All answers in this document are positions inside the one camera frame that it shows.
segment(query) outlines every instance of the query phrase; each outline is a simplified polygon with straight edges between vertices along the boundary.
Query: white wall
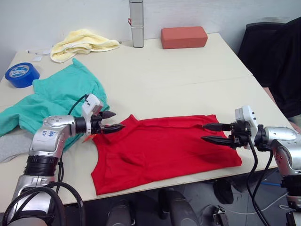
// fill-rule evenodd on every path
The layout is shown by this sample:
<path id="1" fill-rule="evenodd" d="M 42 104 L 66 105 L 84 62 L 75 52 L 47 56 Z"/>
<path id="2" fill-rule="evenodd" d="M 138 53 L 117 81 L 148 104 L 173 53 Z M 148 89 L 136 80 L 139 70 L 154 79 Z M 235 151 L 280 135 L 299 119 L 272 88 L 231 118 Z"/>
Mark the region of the white wall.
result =
<path id="1" fill-rule="evenodd" d="M 68 32 L 88 28 L 130 40 L 128 0 L 1 0 L 0 78 L 16 51 L 49 48 Z M 300 0 L 144 0 L 145 38 L 163 27 L 203 26 L 237 52 L 245 25 L 288 22 L 301 16 Z"/>

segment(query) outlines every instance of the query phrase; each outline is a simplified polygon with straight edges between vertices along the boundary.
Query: foam block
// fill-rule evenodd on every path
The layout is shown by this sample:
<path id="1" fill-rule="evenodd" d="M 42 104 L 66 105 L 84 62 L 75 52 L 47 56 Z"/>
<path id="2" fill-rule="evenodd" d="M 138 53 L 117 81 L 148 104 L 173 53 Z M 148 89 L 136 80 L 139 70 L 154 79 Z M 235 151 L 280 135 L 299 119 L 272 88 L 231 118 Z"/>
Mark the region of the foam block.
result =
<path id="1" fill-rule="evenodd" d="M 167 48 L 204 47 L 208 36 L 202 27 L 173 27 L 161 30 L 161 42 Z"/>

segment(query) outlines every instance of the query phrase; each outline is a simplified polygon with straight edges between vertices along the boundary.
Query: painter's tape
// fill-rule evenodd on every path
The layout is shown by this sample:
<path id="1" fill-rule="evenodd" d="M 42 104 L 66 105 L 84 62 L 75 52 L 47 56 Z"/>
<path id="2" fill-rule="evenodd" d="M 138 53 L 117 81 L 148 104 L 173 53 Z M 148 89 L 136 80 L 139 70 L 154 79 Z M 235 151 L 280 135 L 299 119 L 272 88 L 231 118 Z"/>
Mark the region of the painter's tape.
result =
<path id="1" fill-rule="evenodd" d="M 5 73 L 5 78 L 17 88 L 32 85 L 34 79 L 39 79 L 40 74 L 31 63 L 20 63 L 12 66 Z"/>

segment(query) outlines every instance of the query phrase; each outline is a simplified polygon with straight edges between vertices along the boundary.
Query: yellow towel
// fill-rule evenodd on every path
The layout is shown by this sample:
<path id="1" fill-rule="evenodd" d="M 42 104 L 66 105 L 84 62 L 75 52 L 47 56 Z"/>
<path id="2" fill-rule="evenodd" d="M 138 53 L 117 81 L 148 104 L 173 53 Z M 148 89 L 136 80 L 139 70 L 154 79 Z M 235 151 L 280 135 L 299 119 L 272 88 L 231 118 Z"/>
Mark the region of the yellow towel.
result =
<path id="1" fill-rule="evenodd" d="M 120 44 L 116 40 L 109 40 L 82 29 L 70 32 L 64 41 L 54 45 L 50 52 L 50 58 L 55 62 L 62 63 L 77 53 L 104 52 L 119 46 Z"/>

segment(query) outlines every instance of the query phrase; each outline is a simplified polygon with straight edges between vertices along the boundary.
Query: red shirt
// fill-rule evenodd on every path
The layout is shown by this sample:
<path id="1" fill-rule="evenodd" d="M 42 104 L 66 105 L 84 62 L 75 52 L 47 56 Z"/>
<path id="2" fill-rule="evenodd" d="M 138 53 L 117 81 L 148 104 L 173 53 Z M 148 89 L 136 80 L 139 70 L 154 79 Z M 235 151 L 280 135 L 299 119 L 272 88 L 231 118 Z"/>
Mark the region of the red shirt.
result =
<path id="1" fill-rule="evenodd" d="M 236 150 L 213 145 L 201 136 L 217 135 L 202 128 L 218 123 L 215 115 L 167 117 L 138 121 L 130 115 L 121 131 L 96 135 L 98 162 L 92 172 L 96 194 L 193 173 L 240 166 Z"/>

